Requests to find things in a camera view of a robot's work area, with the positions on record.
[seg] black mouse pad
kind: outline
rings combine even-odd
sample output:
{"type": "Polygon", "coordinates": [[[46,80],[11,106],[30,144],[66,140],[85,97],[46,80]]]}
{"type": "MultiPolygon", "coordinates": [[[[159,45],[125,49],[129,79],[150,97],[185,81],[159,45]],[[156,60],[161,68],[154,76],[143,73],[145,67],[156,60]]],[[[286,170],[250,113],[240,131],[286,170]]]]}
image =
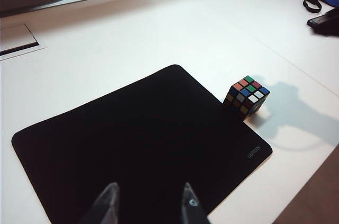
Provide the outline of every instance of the black mouse pad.
{"type": "Polygon", "coordinates": [[[172,65],[17,132],[13,147],[53,224],[74,224],[111,182],[119,223],[181,223],[189,182],[211,212],[271,153],[172,65]]]}

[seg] ugreen logo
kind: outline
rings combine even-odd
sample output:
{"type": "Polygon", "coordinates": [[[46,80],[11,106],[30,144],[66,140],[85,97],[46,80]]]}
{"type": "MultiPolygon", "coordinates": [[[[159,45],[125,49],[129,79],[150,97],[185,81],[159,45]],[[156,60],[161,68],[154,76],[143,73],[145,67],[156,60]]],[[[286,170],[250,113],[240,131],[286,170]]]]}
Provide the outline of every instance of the ugreen logo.
{"type": "Polygon", "coordinates": [[[247,154],[247,158],[252,158],[252,156],[253,155],[255,155],[255,153],[257,152],[257,151],[259,151],[261,149],[261,147],[260,146],[257,146],[256,148],[254,148],[249,154],[247,154]]]}

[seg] bag strap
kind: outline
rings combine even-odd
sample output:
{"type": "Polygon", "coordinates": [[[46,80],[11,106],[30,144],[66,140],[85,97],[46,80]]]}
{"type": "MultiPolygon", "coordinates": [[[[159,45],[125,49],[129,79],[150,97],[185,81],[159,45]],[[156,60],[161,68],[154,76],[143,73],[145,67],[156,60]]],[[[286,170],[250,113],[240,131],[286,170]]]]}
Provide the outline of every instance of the bag strap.
{"type": "Polygon", "coordinates": [[[320,2],[318,0],[304,0],[304,2],[302,4],[309,12],[312,12],[312,13],[318,13],[322,10],[322,5],[320,4],[320,2]],[[313,5],[317,6],[318,8],[309,7],[307,2],[312,3],[313,5]]]}

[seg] desk surface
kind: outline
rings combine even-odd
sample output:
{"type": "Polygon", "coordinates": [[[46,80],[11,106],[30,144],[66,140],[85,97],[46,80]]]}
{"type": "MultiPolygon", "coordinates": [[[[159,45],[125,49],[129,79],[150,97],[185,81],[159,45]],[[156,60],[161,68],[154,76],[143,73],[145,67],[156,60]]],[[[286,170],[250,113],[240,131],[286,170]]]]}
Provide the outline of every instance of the desk surface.
{"type": "Polygon", "coordinates": [[[180,64],[221,101],[245,75],[271,91],[246,123],[273,155],[209,218],[272,223],[339,142],[339,42],[312,17],[302,0],[89,0],[3,18],[47,47],[1,61],[1,221],[49,223],[15,132],[180,64]]]}

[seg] rubik's cube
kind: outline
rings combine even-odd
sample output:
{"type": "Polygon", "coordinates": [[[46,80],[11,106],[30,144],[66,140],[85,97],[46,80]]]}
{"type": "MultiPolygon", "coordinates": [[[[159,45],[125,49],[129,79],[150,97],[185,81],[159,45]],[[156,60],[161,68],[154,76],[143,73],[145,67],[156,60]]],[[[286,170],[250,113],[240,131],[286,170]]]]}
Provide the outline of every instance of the rubik's cube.
{"type": "Polygon", "coordinates": [[[261,107],[269,93],[270,91],[257,81],[246,76],[231,86],[224,105],[244,120],[261,107]]]}

